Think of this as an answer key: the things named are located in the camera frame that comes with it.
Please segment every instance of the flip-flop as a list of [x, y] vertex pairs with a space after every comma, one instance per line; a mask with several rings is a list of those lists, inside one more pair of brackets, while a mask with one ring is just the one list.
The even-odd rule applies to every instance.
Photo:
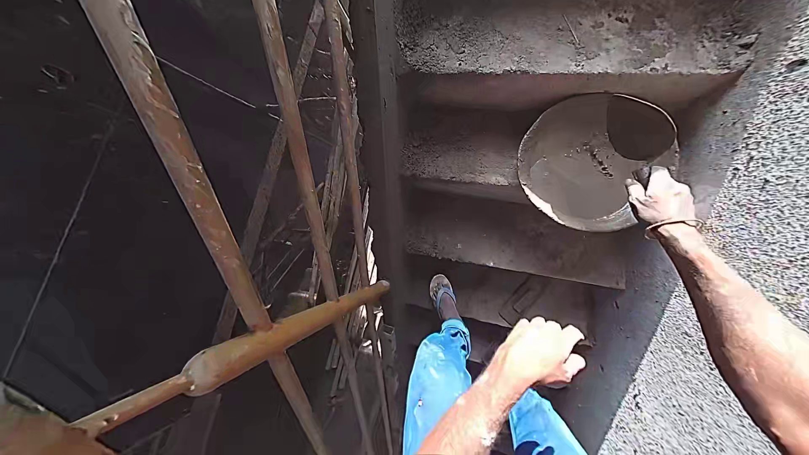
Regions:
[[449, 294], [452, 297], [452, 302], [457, 304], [458, 300], [455, 298], [455, 293], [452, 292], [452, 285], [450, 280], [442, 274], [437, 274], [430, 280], [430, 298], [433, 299], [433, 306], [438, 316], [443, 319], [441, 314], [441, 297], [444, 294]]

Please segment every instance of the foot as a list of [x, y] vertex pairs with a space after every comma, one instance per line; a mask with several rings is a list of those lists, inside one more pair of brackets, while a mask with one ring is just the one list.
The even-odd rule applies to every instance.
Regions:
[[430, 280], [430, 298], [442, 321], [460, 320], [460, 314], [455, 307], [455, 294], [452, 292], [452, 285], [446, 276], [437, 274]]

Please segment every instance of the bracelet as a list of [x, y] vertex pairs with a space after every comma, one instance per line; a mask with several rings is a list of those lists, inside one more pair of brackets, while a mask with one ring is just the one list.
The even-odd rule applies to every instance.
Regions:
[[667, 224], [677, 224], [677, 223], [685, 223], [692, 228], [696, 228], [698, 231], [702, 229], [702, 226], [705, 224], [704, 221], [701, 219], [667, 219], [666, 221], [661, 221], [659, 223], [652, 224], [651, 226], [646, 228], [646, 233], [644, 237], [649, 240], [657, 240], [657, 237], [653, 236], [653, 232], [655, 229], [660, 228], [661, 226], [665, 226]]

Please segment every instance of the concrete wall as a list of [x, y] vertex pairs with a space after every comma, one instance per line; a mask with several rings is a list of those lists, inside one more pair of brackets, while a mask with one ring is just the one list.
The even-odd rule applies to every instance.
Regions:
[[[755, 61], [683, 122], [681, 179], [717, 252], [809, 327], [809, 2], [737, 6]], [[641, 232], [635, 232], [638, 238]], [[775, 453], [722, 381], [656, 242], [633, 244], [627, 290], [599, 296], [588, 368], [560, 412], [589, 453]]]

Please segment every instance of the blue pants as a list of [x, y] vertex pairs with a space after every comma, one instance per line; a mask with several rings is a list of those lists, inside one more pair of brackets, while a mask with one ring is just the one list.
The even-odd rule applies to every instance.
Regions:
[[[466, 370], [469, 330], [457, 319], [444, 321], [418, 347], [407, 391], [403, 454], [418, 451], [455, 400], [472, 385]], [[548, 400], [528, 389], [508, 414], [515, 454], [585, 454]]]

